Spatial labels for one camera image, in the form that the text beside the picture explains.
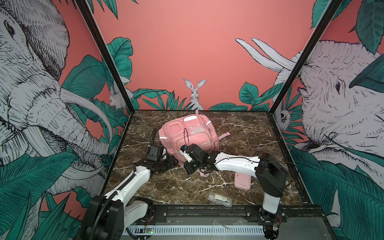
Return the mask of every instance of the black metal frame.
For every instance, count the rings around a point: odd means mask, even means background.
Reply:
[[[289,154],[288,148],[286,147],[284,139],[280,134],[280,131],[276,125],[275,119],[273,118],[273,114],[267,113],[266,115],[267,115],[269,123],[272,127],[273,133],[277,139],[277,143],[279,144],[279,147],[283,153],[284,159],[286,161],[294,164],[295,162],[293,161],[291,154]],[[295,180],[296,188],[297,188],[297,191],[299,192],[301,202],[304,205],[312,205],[312,201],[308,195],[307,190],[305,189],[304,183],[301,179],[301,176],[300,176],[297,168],[295,166],[293,166],[292,164],[287,164],[287,167],[288,167],[290,173],[292,174],[293,179]]]
[[[296,79],[301,68],[305,64],[305,61],[308,59],[308,57],[312,53],[312,50],[314,49],[314,47],[316,46],[320,37],[324,33],[325,29],[327,28],[329,22],[331,21],[333,15],[336,13],[336,11],[339,8],[342,1],[343,0],[332,0],[331,3],[329,4],[329,6],[327,7],[327,9],[325,10],[323,17],[320,19],[318,25],[316,26],[315,30],[313,31],[311,38],[309,39],[309,41],[308,41],[307,45],[305,46],[302,54],[300,55],[299,59],[297,60],[296,65],[293,67],[291,74],[289,75],[288,79],[285,81],[285,84],[284,84],[283,88],[281,89],[279,95],[277,96],[277,99],[275,100],[274,104],[272,105],[271,109],[269,110],[270,113],[275,113],[277,107],[279,106],[279,104],[283,100],[283,98],[285,97],[290,86],[293,84],[293,81]]]
[[[86,3],[86,0],[76,0],[77,6],[80,9],[81,14],[83,15],[83,18],[85,22],[88,25],[88,28],[93,36],[93,39],[95,40],[100,52],[101,56],[103,57],[105,64],[107,64],[107,67],[109,71],[111,72],[111,75],[113,77],[113,80],[116,82],[117,87],[120,90],[120,93],[122,94],[122,97],[124,98],[125,103],[127,104],[128,110],[130,112],[130,115],[132,115],[135,112],[135,109],[133,108],[133,105],[131,101],[129,100],[128,94],[125,90],[125,86],[122,84],[122,81],[120,79],[119,72],[116,69],[115,63],[109,54],[109,50],[107,45],[105,44],[105,41],[103,39],[103,36],[101,35],[99,28],[97,27],[97,24],[93,18],[93,14],[88,8],[88,5]]]

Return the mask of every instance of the brown marble surface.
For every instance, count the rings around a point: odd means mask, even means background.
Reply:
[[[154,127],[165,122],[192,114],[193,112],[136,111],[124,139],[104,192],[116,187],[132,171],[131,163],[141,159],[148,149],[149,139]],[[231,135],[220,140],[220,151],[233,155],[260,156],[267,152],[279,161],[283,155],[265,113],[201,112],[213,123],[216,133]],[[263,190],[258,180],[252,178],[248,191],[235,188],[234,172],[217,171],[208,177],[198,172],[191,176],[179,166],[163,174],[154,175],[136,193],[137,196],[163,204],[213,204],[206,198],[208,192],[219,193],[233,199],[233,204],[262,204]],[[284,191],[283,205],[301,205],[295,182]]]

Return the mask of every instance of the tropical leaf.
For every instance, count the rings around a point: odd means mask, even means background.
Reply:
[[[29,210],[31,209],[31,195],[28,194],[27,199],[24,203],[23,209],[17,217],[12,228],[8,232],[7,238],[5,240],[21,240],[26,221],[28,220]]]
[[[144,98],[143,98],[143,101],[144,101],[146,104],[148,104],[149,106],[151,106],[151,107],[153,107],[153,108],[155,108],[155,109],[157,109],[157,110],[164,110],[164,109],[162,109],[161,107],[159,107],[158,105],[154,104],[153,102],[148,101],[147,99],[144,99]]]
[[[302,123],[301,122],[292,122],[289,124],[289,127],[298,127],[298,126],[301,126]]]
[[[279,83],[266,90],[260,97],[265,97],[265,100],[269,100],[273,98],[276,94],[279,94],[281,89],[283,88],[284,83]]]
[[[91,7],[92,13],[94,13],[94,7],[92,0],[88,0],[89,6]]]
[[[371,181],[373,181],[373,179],[371,178],[370,175],[368,175],[366,172],[364,172],[358,165],[356,166],[355,168],[355,171],[366,176],[367,178],[369,178]]]
[[[297,132],[297,133],[300,133],[300,134],[303,134],[303,135],[304,135],[304,133],[303,133],[302,131],[300,131],[300,130],[298,130],[298,129],[296,129],[296,128],[293,128],[293,127],[289,127],[289,128],[287,128],[286,131],[287,131],[287,132]]]
[[[289,101],[291,100],[291,93],[292,93],[292,85],[289,87],[286,98],[285,98],[285,109],[289,105]]]
[[[289,102],[288,106],[287,106],[287,109],[290,109],[296,102],[297,102],[297,99],[299,99],[301,95],[300,94],[297,94],[293,99],[292,101]]]
[[[81,203],[82,207],[87,208],[92,199],[90,195],[81,187],[77,187],[73,191],[77,193],[76,200]]]
[[[86,99],[93,99],[105,86],[106,78],[102,63],[87,55],[81,63],[72,68],[62,88]]]
[[[253,98],[250,103],[252,106],[256,106],[256,105],[259,105],[260,103],[263,103],[267,100],[267,98],[264,96],[264,97],[259,97],[259,98]]]
[[[325,136],[325,137],[328,138],[328,140],[331,141],[332,143],[338,145],[339,147],[342,147],[344,150],[346,150],[348,152],[351,152],[353,154],[356,154],[359,157],[364,157],[364,158],[366,158],[366,159],[368,159],[368,160],[370,160],[372,162],[375,162],[375,163],[379,164],[380,166],[384,167],[384,157],[376,155],[376,154],[373,154],[373,153],[362,152],[362,151],[358,151],[358,150],[354,150],[354,149],[351,149],[351,148],[344,147],[344,146],[338,144],[337,142],[333,141],[328,136]]]
[[[298,142],[296,142],[295,140],[292,140],[292,139],[286,139],[286,138],[284,138],[284,141],[285,141],[286,143],[290,143],[290,144],[293,144],[293,145],[298,144]]]
[[[251,111],[266,111],[266,112],[268,112],[269,111],[269,103],[253,106],[251,108]]]
[[[149,98],[155,98],[157,97],[157,94],[163,95],[167,94],[168,96],[171,94],[167,90],[155,90],[155,89],[146,89],[146,88],[140,88],[133,92],[133,98],[140,98],[141,95],[144,95]]]
[[[31,205],[34,205],[43,192],[50,188],[60,175],[79,157],[62,152],[49,157],[30,157],[22,155],[17,160],[0,168],[0,192],[14,192],[17,196],[0,194],[0,235],[7,231],[16,221],[22,205],[28,194],[31,195]]]
[[[101,0],[97,0],[97,2],[100,4],[102,10],[104,11],[103,3],[101,2]]]
[[[361,3],[358,19],[356,22],[356,33],[364,47],[376,53],[384,35],[384,2],[374,1]]]
[[[227,111],[230,108],[236,107],[236,104],[234,103],[219,103],[212,107],[210,107],[210,110],[213,111]]]
[[[282,132],[281,133],[284,137],[286,138],[290,138],[290,139],[303,139],[300,135],[297,135],[297,134],[294,134],[294,133],[286,133],[286,132]]]
[[[301,113],[301,105],[297,105],[296,107],[293,107],[289,109],[290,112],[299,112]]]
[[[175,91],[173,91],[167,98],[167,105],[166,105],[166,109],[168,109],[168,107],[170,107],[171,105],[174,104],[174,101],[175,101]]]
[[[240,100],[243,103],[251,104],[251,100],[259,97],[259,91],[253,84],[245,82],[239,92]]]
[[[350,239],[376,240],[382,236],[384,190],[342,164],[317,161],[308,152],[290,151],[313,203],[331,213],[336,190],[341,209],[341,233]],[[356,211],[369,214],[356,214]]]
[[[246,111],[248,110],[247,106],[235,106],[228,109],[228,111]]]
[[[107,46],[120,76],[130,79],[132,74],[132,61],[129,57],[133,54],[130,39],[115,38],[110,44],[107,44]]]
[[[63,216],[65,205],[68,201],[69,195],[61,201],[55,209],[48,215],[43,221],[40,227],[37,229],[32,240],[45,240],[52,239],[52,236],[57,232],[61,231],[58,229],[60,226],[60,219]]]
[[[116,6],[116,0],[104,0],[105,4],[113,12],[116,18],[118,18],[118,8]]]
[[[318,21],[320,20],[325,8],[327,7],[329,0],[316,0],[313,10],[312,10],[312,27],[316,27]],[[351,0],[343,0],[337,9],[335,15],[333,15],[332,19],[335,19],[339,14],[348,6]]]
[[[186,100],[187,98],[184,98],[183,100],[181,100],[181,103],[179,104],[179,107],[177,108],[178,110],[181,110],[183,108],[183,105],[184,105],[184,101]]]
[[[357,75],[349,84],[349,88],[356,85],[384,93],[384,54]]]

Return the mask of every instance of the cable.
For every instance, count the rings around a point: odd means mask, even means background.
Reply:
[[[130,232],[130,230],[128,229],[128,227],[125,228],[125,230],[127,231],[128,235],[129,235],[131,238],[133,238],[134,240],[140,240],[140,239],[141,239],[141,238],[137,238],[137,237],[135,237],[135,236]],[[152,236],[152,235],[143,236],[142,239],[149,239],[151,236]]]
[[[185,131],[187,131],[187,138],[188,138],[188,145],[187,145],[187,141],[185,140]],[[184,128],[184,142],[185,142],[185,145],[187,146],[187,147],[189,147],[189,136],[188,136],[188,130],[186,129],[186,128]]]
[[[123,189],[135,176],[136,174],[133,173],[119,188],[118,190],[120,191],[121,189]],[[105,201],[104,205],[101,207],[100,211],[98,212],[96,218],[95,218],[95,221],[93,222],[93,225],[92,225],[92,229],[91,229],[91,233],[89,235],[89,240],[93,240],[94,238],[94,235],[95,235],[95,232],[96,232],[96,227],[97,225],[99,224],[99,221],[101,219],[101,215],[104,213],[105,209],[107,208],[107,206],[109,206],[109,203],[112,201],[112,199],[118,194],[118,191],[114,191],[109,197],[108,199]]]

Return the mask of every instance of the pink wall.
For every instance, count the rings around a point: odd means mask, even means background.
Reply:
[[[257,46],[260,39],[292,58],[312,33],[315,0],[117,0],[118,19],[94,1],[94,16],[107,43],[129,38],[133,55],[131,91],[139,88],[175,90],[190,97],[183,78],[199,89],[204,109],[222,103],[243,105],[239,90],[247,81],[263,93],[277,73],[258,64],[235,39]],[[139,99],[140,109],[151,109]]]

